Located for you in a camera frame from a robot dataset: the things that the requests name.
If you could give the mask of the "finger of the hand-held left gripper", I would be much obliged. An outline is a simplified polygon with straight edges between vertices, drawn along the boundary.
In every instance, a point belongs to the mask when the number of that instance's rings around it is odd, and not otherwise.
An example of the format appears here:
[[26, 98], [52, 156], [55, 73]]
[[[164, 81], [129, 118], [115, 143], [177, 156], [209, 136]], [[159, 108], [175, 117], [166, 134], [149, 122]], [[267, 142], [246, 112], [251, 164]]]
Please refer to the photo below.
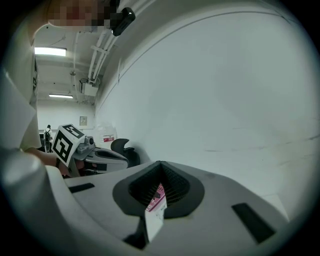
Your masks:
[[128, 162], [125, 159], [103, 157], [87, 157], [85, 159], [86, 173], [109, 173], [126, 169]]
[[127, 161], [127, 158], [125, 158], [123, 155], [121, 155], [115, 151], [106, 149], [106, 148], [96, 147], [93, 151], [95, 152], [94, 154], [100, 158], [117, 159], [117, 160]]

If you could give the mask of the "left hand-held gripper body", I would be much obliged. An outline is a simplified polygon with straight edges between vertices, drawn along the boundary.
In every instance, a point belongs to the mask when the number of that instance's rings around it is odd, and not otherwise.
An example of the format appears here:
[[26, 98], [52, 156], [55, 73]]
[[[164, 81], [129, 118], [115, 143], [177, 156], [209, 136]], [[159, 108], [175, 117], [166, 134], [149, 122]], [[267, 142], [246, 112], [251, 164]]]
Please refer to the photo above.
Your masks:
[[52, 144], [53, 152], [67, 167], [72, 160], [83, 161], [95, 147], [94, 138], [86, 136], [73, 124], [60, 125]]

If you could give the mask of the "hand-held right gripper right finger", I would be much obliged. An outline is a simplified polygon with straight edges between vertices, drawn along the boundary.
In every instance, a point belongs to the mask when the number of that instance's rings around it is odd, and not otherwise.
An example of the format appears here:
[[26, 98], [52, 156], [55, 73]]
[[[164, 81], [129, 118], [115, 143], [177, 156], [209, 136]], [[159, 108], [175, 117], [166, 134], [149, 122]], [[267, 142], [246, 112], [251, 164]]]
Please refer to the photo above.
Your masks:
[[149, 243], [151, 256], [253, 255], [260, 244], [239, 219], [233, 205], [247, 204], [275, 232], [288, 224], [273, 205], [237, 181], [179, 163], [170, 165], [199, 179], [204, 197], [190, 215], [164, 220]]

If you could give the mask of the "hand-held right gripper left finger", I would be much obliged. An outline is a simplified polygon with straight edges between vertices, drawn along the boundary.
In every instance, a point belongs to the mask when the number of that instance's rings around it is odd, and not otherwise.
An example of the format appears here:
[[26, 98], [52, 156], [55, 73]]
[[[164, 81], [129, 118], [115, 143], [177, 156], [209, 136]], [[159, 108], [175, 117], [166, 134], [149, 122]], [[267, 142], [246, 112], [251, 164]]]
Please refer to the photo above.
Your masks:
[[144, 215], [127, 215], [139, 203], [125, 202], [125, 187], [117, 192], [115, 185], [142, 170], [157, 166], [150, 162], [135, 167], [84, 177], [64, 179], [63, 215], [70, 224], [80, 256], [161, 256], [147, 243]]

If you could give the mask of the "person's left forearm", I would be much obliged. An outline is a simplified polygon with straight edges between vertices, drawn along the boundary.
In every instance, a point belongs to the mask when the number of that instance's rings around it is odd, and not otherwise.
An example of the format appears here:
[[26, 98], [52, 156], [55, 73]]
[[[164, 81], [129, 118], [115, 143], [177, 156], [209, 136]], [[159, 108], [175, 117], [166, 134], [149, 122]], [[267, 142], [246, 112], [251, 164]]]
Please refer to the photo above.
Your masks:
[[36, 156], [45, 166], [58, 167], [59, 161], [54, 153], [43, 152], [36, 148], [29, 148], [24, 151], [27, 154]]

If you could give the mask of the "person's left hand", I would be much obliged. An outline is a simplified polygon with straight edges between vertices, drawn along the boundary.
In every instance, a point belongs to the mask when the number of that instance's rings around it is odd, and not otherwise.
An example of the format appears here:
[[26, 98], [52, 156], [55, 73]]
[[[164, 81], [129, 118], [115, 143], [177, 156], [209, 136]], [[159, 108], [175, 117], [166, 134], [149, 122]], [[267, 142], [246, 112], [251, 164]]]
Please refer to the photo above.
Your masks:
[[59, 162], [57, 168], [64, 177], [76, 178], [80, 177], [84, 172], [85, 164], [83, 161], [71, 159], [69, 166], [66, 166], [63, 162]]

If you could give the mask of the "black headrest office chair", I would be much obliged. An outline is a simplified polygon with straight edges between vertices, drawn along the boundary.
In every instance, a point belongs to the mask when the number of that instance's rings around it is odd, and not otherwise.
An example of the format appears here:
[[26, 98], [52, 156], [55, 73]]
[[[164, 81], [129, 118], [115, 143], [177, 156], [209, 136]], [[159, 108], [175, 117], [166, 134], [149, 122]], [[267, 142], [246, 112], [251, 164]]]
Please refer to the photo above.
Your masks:
[[128, 168], [135, 167], [141, 164], [139, 154], [133, 147], [125, 147], [129, 140], [126, 138], [118, 138], [111, 143], [111, 150], [122, 155], [128, 160]]

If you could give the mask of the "white canister with red label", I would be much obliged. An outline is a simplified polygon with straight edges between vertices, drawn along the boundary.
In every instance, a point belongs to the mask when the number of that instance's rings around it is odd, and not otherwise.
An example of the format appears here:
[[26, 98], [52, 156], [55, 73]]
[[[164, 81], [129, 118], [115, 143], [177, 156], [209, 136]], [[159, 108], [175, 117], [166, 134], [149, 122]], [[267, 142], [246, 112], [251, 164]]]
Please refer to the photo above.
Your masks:
[[99, 122], [96, 126], [96, 135], [101, 147], [109, 146], [117, 139], [116, 128], [110, 122]]

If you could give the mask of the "pink book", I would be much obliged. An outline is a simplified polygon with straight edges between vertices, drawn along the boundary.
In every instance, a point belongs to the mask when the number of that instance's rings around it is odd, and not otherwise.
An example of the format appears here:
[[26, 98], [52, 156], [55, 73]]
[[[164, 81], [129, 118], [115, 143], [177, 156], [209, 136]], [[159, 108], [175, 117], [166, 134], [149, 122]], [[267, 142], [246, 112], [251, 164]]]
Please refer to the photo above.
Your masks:
[[151, 199], [149, 205], [147, 206], [145, 212], [147, 214], [153, 214], [157, 218], [163, 220], [164, 219], [164, 212], [167, 208], [167, 199], [165, 194], [165, 189], [163, 185], [160, 183], [157, 187], [153, 198]]

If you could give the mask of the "white ceiling junction box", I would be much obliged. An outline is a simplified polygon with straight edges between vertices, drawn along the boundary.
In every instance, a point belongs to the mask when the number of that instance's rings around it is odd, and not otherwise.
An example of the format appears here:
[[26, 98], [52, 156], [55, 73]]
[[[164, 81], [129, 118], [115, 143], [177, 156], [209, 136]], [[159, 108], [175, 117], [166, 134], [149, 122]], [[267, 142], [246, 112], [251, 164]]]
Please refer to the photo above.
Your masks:
[[88, 79], [81, 78], [79, 80], [80, 93], [88, 97], [95, 97], [98, 93], [99, 86], [89, 82]]

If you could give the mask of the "person's white shirt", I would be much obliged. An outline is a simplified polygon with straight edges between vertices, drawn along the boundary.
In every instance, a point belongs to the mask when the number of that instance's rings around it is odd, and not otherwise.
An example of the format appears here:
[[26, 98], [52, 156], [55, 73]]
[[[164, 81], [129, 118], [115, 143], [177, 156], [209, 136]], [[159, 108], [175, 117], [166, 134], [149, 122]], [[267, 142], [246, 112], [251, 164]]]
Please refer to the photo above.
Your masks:
[[38, 118], [38, 66], [28, 25], [13, 34], [0, 63], [0, 147], [23, 151], [41, 146]]

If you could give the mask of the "white ceiling pipes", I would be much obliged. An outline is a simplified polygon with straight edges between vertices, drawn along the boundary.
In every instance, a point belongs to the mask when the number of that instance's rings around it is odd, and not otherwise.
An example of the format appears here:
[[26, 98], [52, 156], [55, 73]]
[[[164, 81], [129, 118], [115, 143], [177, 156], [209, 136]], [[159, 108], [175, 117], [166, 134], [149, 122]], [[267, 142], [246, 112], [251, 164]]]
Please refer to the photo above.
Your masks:
[[104, 29], [98, 37], [95, 44], [91, 46], [93, 54], [91, 57], [89, 70], [88, 70], [88, 81], [90, 83], [95, 83], [101, 67], [104, 62], [104, 58], [108, 55], [108, 47], [111, 44], [110, 30]]

